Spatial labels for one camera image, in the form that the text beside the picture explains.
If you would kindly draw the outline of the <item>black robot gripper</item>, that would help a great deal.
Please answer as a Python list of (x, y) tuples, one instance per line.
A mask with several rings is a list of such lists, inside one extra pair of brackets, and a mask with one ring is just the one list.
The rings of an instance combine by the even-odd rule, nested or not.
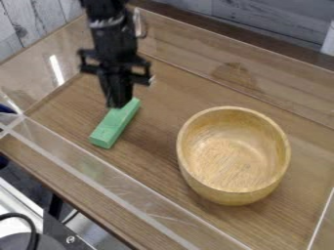
[[(105, 106), (121, 108), (132, 99), (132, 83), (148, 85), (151, 80), (151, 63), (137, 55), (133, 20), (93, 21), (88, 27), (93, 48), (77, 51), (80, 71), (97, 75)], [(116, 76), (124, 77), (119, 81), (119, 90)]]

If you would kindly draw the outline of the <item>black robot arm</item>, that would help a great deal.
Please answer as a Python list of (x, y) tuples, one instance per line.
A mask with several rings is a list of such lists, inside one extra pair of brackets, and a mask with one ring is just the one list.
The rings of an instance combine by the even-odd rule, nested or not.
[(105, 106), (123, 108), (133, 85), (149, 85), (151, 62), (139, 55), (135, 13), (129, 0), (80, 0), (92, 38), (92, 49), (79, 49), (80, 72), (99, 79)]

